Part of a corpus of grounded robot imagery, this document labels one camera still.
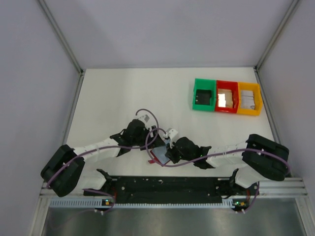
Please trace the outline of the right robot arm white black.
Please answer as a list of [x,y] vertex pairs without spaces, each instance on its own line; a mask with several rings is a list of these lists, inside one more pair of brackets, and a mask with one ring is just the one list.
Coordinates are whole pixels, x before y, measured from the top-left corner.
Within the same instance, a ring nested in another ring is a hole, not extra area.
[[250,134],[242,143],[218,148],[198,146],[187,137],[179,137],[174,129],[164,137],[165,155],[175,166],[183,161],[203,170],[234,168],[231,184],[243,188],[266,179],[283,181],[291,170],[289,149],[258,134]]

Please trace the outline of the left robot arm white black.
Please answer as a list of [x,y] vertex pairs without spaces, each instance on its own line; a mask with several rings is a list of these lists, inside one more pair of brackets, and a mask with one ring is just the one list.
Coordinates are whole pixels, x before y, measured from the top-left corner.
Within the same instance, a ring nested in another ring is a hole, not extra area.
[[101,168],[91,170],[94,162],[122,156],[133,149],[145,150],[164,146],[155,126],[145,118],[133,119],[121,132],[83,147],[60,146],[41,171],[46,188],[59,197],[73,190],[107,190],[110,176]]

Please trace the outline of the red leather card holder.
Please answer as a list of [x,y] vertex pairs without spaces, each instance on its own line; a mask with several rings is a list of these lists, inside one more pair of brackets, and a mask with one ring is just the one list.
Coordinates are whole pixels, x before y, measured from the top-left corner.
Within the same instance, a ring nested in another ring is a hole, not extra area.
[[162,146],[162,147],[155,147],[153,149],[149,149],[148,150],[151,157],[148,160],[148,163],[150,164],[154,164],[155,161],[157,161],[158,163],[165,165],[168,164],[170,162],[170,159],[165,155],[167,152],[167,148],[166,146]]

